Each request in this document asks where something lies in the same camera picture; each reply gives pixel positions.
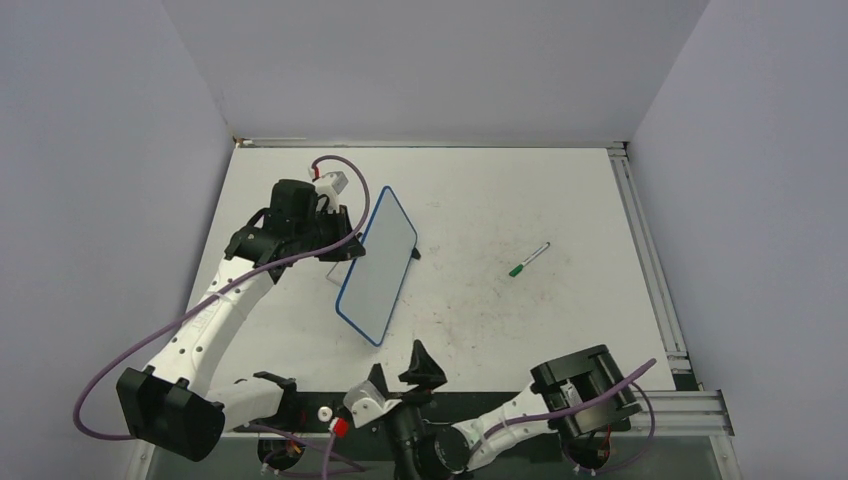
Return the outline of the blue framed whiteboard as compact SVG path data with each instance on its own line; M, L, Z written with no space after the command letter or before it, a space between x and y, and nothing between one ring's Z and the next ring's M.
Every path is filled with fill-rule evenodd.
M336 314L370 345L383 344L409 266L420 258L418 232L395 191L384 186L361 237L365 255L340 283Z

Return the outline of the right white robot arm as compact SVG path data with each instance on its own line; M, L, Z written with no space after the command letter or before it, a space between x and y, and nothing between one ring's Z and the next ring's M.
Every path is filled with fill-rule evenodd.
M637 380L654 365L649 359L623 375L605 345L597 345L535 366L532 381L500 406L475 418L429 430L421 414L447 376L424 344L416 340L410 364L399 379L408 385L389 391L381 364L352 387L343 405L355 427L378 421L386 429L398 479L452 479L491 464L501 453L540 435L567 442L625 420L642 410Z

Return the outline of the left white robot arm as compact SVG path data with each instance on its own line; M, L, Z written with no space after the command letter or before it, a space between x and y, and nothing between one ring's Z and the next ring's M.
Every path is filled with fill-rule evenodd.
M200 461L227 431L260 419L276 431L295 423L294 380L265 371L217 389L211 380L252 309L281 279L283 259L340 262L364 255L338 201L347 183L334 171L274 185L269 205L231 237L200 311L143 369L128 368L119 377L116 390L132 438Z

